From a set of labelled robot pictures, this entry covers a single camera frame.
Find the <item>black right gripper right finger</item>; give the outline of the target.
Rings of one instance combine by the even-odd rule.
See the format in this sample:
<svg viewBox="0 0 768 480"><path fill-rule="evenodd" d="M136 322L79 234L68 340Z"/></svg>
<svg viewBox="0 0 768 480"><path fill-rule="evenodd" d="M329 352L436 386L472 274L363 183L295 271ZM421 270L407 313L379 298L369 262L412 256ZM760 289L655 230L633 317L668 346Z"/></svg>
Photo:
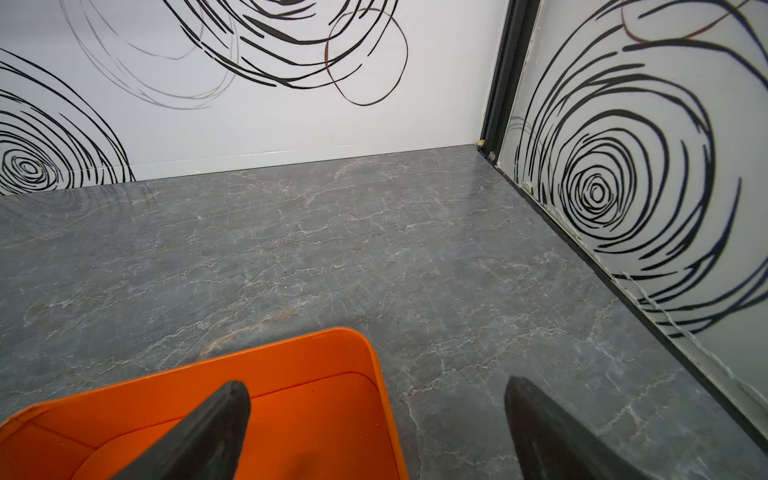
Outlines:
<svg viewBox="0 0 768 480"><path fill-rule="evenodd" d="M507 423L525 479L645 479L525 377L509 378Z"/></svg>

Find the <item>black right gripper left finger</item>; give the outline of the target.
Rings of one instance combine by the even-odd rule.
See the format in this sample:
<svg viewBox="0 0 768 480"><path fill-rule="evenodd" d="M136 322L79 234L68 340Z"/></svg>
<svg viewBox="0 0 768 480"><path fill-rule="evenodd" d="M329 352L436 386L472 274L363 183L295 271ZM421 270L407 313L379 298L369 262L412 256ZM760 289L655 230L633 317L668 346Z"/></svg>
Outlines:
<svg viewBox="0 0 768 480"><path fill-rule="evenodd" d="M246 385L229 381L114 477L232 479L250 411Z"/></svg>

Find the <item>orange plastic tray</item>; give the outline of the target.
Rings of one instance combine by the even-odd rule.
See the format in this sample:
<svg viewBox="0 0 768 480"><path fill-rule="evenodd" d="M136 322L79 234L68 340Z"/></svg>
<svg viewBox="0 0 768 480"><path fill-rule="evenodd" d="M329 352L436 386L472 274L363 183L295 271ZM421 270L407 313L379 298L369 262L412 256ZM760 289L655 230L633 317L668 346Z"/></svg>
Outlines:
<svg viewBox="0 0 768 480"><path fill-rule="evenodd" d="M116 479L229 381L251 411L232 479L404 479L377 355L332 328L35 404L1 427L5 479Z"/></svg>

